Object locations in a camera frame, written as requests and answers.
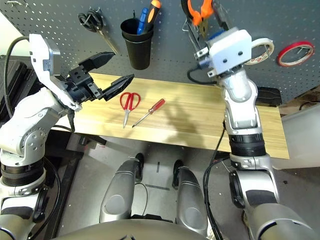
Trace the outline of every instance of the pen holder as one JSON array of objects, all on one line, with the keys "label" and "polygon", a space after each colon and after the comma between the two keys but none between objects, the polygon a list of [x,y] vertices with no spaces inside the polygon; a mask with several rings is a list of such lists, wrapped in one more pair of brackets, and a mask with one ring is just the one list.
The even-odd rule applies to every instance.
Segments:
[{"label": "pen holder", "polygon": [[138,18],[130,18],[121,23],[122,37],[125,40],[130,64],[134,69],[143,70],[149,67],[151,38],[153,28],[147,33],[137,35],[139,26]]}]

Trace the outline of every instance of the white tape roll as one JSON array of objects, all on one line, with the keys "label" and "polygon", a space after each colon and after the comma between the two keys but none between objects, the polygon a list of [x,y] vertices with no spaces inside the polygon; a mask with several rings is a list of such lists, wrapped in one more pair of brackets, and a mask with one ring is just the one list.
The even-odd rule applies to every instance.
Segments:
[{"label": "white tape roll", "polygon": [[258,46],[265,46],[266,51],[261,55],[256,58],[252,58],[251,60],[247,61],[245,65],[254,65],[263,62],[266,60],[275,50],[275,45],[272,40],[269,38],[259,38],[256,39],[252,42],[252,49]]}]

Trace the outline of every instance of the wooden table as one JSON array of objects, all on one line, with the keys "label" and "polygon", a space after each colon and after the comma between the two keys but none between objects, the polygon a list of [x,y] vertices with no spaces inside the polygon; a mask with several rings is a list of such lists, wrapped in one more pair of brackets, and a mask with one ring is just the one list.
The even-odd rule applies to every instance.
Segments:
[{"label": "wooden table", "polygon": [[[118,76],[91,73],[99,88],[105,89]],[[125,89],[137,92],[141,102],[130,112],[123,129],[124,111],[120,106],[120,94],[105,102],[88,101],[75,114],[75,131],[78,133],[119,137],[193,148],[214,149],[223,130],[225,103],[221,89],[160,80],[134,78]],[[131,126],[150,107],[164,98],[166,103],[138,126]],[[266,151],[275,158],[288,159],[284,130],[277,107],[258,106]],[[57,123],[70,126],[67,117]],[[230,152],[227,133],[224,134],[219,150]]]}]

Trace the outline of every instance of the gray pegboard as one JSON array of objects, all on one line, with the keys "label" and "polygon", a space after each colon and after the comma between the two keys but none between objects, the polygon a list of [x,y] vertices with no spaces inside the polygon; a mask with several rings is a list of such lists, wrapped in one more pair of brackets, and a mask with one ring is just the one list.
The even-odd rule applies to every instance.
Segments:
[{"label": "gray pegboard", "polygon": [[[28,7],[11,7],[1,0],[0,11],[23,34],[42,34],[53,39],[62,53],[62,73],[66,74],[77,63],[97,52],[111,51],[98,34],[87,31],[78,21],[78,13],[90,7],[101,8],[107,23],[110,39],[119,50],[104,67],[96,72],[111,75],[134,73],[136,77],[172,82],[189,83],[186,72],[195,65],[194,49],[188,33],[182,31],[185,15],[179,0],[162,0],[162,8],[154,26],[150,66],[135,70],[130,66],[126,44],[120,24],[132,17],[135,10],[139,17],[149,0],[26,0]],[[287,45],[307,40],[315,46],[320,43],[320,4],[318,0],[220,0],[228,10],[232,23],[246,29],[252,39],[270,38],[275,50],[271,59],[246,66],[249,77],[261,87],[278,88],[283,102],[287,102],[320,84],[320,57],[315,54],[306,63],[296,67],[281,67],[276,63],[277,54]],[[201,1],[192,0],[195,9]],[[216,20],[209,20],[209,33],[219,30]],[[207,81],[205,72],[195,77]]]}]

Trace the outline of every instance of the orange pliers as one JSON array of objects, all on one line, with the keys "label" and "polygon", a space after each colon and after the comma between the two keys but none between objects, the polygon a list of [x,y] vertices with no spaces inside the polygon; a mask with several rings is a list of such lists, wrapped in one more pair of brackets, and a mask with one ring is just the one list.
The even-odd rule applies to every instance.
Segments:
[{"label": "orange pliers", "polygon": [[184,14],[193,25],[198,26],[199,32],[205,38],[208,32],[208,18],[214,13],[213,0],[203,0],[201,13],[192,8],[191,0],[181,0],[181,6]]}]

